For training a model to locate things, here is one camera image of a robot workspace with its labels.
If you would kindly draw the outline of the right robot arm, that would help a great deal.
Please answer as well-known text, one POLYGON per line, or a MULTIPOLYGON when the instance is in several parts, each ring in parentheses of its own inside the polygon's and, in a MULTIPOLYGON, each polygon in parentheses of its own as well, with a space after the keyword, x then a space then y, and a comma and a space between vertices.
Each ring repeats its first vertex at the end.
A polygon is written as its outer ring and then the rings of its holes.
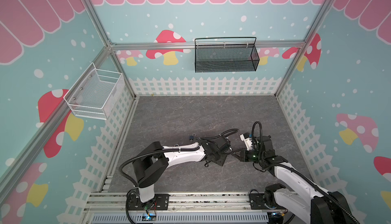
POLYGON ((268 208, 284 207, 307 224, 357 224, 346 198, 338 191, 319 186, 276 155, 271 137, 242 134, 245 147, 232 152, 241 162, 252 163, 260 172, 269 172, 283 184, 267 186, 264 203, 268 208))

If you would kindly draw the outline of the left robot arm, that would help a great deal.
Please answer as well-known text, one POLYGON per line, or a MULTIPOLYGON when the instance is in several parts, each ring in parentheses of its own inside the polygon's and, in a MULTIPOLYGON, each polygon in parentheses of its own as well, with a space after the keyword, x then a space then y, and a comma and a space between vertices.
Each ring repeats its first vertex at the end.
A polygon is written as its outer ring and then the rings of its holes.
POLYGON ((139 154, 141 158, 132 163, 137 180, 139 199, 147 203, 155 198, 154 184, 167 168, 189 162, 205 162, 223 166, 231 152, 227 136, 207 137, 185 146, 162 146, 154 142, 139 154))

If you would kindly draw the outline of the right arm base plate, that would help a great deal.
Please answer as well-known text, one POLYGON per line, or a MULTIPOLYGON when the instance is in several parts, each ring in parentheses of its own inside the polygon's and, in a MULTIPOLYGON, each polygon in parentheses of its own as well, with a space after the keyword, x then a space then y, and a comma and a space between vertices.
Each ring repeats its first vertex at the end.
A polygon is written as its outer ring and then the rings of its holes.
POLYGON ((248 194, 251 210, 287 211, 286 208, 276 205, 271 206, 265 202, 264 193, 251 192, 248 194))

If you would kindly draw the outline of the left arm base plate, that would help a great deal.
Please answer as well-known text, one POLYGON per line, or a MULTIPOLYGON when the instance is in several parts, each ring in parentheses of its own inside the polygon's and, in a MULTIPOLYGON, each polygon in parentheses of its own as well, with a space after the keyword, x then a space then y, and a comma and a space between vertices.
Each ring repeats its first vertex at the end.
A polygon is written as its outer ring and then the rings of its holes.
POLYGON ((155 197, 145 203, 140 201, 135 194, 131 193, 126 200, 126 207, 130 211, 146 211, 146 210, 168 210, 169 194, 156 194, 155 197))

